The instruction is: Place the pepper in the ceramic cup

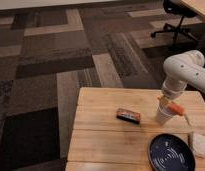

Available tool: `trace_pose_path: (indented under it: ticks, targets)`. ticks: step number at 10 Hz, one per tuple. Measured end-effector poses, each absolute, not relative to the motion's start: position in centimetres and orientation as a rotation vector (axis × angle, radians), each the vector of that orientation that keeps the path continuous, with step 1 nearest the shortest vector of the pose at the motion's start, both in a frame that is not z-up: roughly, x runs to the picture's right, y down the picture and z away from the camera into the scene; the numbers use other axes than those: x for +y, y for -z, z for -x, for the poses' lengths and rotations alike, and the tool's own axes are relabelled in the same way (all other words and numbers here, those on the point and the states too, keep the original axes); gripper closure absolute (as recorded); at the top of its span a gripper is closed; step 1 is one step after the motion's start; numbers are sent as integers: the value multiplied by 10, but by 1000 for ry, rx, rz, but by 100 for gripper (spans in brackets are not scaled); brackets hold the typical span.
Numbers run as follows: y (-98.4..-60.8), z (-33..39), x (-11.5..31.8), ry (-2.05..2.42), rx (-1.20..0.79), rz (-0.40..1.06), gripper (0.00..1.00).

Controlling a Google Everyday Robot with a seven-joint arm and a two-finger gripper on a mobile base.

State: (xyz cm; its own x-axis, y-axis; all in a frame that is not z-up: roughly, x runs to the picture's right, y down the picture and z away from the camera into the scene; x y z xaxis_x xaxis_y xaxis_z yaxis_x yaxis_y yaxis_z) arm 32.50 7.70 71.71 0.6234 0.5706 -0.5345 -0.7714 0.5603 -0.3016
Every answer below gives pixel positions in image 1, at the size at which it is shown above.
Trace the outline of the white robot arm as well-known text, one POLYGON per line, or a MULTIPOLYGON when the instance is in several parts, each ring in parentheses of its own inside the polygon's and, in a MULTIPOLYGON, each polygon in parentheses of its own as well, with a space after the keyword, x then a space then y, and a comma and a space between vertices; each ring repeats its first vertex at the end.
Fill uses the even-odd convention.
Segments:
POLYGON ((205 57, 199 50, 190 50, 172 55, 163 63, 166 78, 162 93, 169 99, 178 98, 187 85, 205 94, 205 57))

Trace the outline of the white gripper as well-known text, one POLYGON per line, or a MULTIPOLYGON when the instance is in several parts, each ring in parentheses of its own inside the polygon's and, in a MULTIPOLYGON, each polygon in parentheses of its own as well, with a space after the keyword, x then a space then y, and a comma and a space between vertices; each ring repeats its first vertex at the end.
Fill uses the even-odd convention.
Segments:
POLYGON ((168 99, 178 98, 186 89, 187 83, 175 78, 167 77, 162 84, 162 93, 168 99))

